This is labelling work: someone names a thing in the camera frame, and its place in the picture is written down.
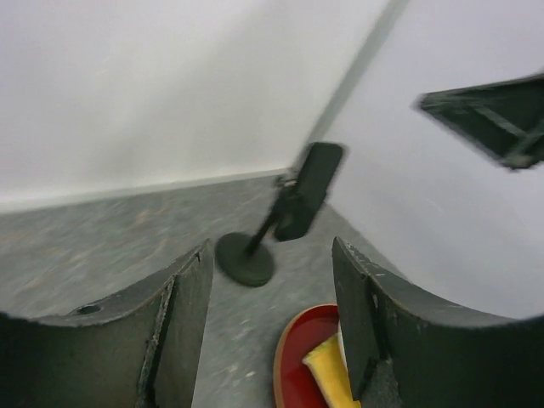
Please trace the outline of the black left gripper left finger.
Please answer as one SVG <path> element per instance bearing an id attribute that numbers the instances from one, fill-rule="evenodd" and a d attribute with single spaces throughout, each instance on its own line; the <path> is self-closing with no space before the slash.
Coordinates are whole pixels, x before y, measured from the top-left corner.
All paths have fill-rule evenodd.
<path id="1" fill-rule="evenodd" d="M 212 283 L 203 241 L 69 314 L 2 314 L 2 406 L 191 406 Z"/>

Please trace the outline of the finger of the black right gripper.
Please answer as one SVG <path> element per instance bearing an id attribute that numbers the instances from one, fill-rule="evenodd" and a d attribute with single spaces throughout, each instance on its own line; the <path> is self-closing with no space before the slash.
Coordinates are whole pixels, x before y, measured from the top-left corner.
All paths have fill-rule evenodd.
<path id="1" fill-rule="evenodd" d="M 543 74 L 425 93 L 418 110 L 510 170 L 543 163 Z"/>

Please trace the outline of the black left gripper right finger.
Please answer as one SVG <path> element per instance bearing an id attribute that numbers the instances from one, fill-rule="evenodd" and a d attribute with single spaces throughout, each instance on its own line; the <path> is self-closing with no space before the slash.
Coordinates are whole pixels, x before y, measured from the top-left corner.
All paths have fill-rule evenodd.
<path id="1" fill-rule="evenodd" d="M 334 286 L 352 395 L 380 362 L 404 407 L 541 407 L 543 318 L 513 320 L 450 302 L 332 243 Z"/>

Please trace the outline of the black phone stand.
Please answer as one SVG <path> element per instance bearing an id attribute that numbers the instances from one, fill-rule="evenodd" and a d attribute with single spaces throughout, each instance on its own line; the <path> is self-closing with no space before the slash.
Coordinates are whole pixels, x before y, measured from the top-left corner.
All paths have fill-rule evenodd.
<path id="1" fill-rule="evenodd" d="M 276 179 L 275 200 L 255 234 L 233 232 L 218 239 L 215 245 L 215 258 L 221 271 L 231 280 L 242 286 L 260 287 L 266 285 L 273 277 L 274 256 L 263 244 L 263 239 L 284 215 L 293 197 L 296 182 L 294 173 L 284 174 Z"/>

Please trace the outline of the black smartphone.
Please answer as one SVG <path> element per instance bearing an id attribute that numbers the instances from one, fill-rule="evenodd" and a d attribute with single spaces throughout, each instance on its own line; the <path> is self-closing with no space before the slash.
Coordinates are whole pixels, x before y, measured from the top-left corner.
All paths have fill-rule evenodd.
<path id="1" fill-rule="evenodd" d="M 274 238 L 292 241 L 305 236 L 324 204 L 328 189 L 343 159 L 344 148 L 340 144 L 314 142 L 306 150 L 306 156 L 297 177 L 287 192 L 287 202 Z"/>

